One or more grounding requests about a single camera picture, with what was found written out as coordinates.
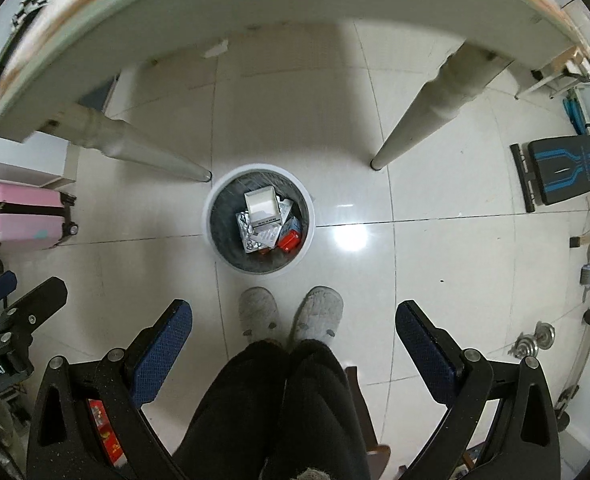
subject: silver bolt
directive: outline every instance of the silver bolt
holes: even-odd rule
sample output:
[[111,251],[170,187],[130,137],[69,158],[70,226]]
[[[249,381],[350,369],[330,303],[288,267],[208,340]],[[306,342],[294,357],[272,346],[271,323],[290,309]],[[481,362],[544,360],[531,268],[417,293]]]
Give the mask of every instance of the silver bolt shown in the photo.
[[476,363],[480,360],[480,357],[482,357],[480,355],[480,352],[478,352],[477,350],[475,350],[473,348],[467,348],[464,351],[464,359],[466,359],[466,361]]
[[113,348],[111,351],[108,352],[108,361],[110,361],[111,363],[121,361],[121,358],[123,357],[124,351],[121,348]]
[[540,366],[540,362],[537,361],[537,359],[535,357],[533,357],[532,355],[529,355],[527,358],[525,358],[524,362],[526,363],[526,365],[529,368],[532,368],[533,370],[535,368],[537,368],[538,366]]
[[50,360],[48,366],[51,367],[53,370],[57,370],[62,364],[64,364],[64,358],[58,355]]

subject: trash can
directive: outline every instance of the trash can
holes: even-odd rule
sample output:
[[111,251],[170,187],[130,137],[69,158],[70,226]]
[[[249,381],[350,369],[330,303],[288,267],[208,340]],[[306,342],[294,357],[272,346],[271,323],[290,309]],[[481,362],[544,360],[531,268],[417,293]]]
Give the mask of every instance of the trash can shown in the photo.
[[[235,215],[246,209],[244,193],[273,186],[281,199],[293,200],[291,216],[301,223],[301,242],[289,253],[275,247],[268,254],[246,253]],[[240,166],[218,180],[202,214],[203,232],[217,256],[245,274],[281,274],[309,250],[315,231],[313,201],[303,184],[288,171],[270,164]]]

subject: person's leg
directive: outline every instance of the person's leg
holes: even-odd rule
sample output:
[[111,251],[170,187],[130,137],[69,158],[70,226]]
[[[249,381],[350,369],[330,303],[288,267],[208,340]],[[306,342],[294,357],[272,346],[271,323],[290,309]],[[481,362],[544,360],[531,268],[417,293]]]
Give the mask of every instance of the person's leg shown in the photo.
[[257,480],[273,442],[289,366],[277,305],[270,292],[252,288],[239,315],[250,345],[220,371],[173,454],[191,479]]
[[370,480],[348,381],[326,344],[335,337],[342,309],[339,294],[327,287],[312,289],[304,300],[264,480],[294,479],[309,468],[334,480]]

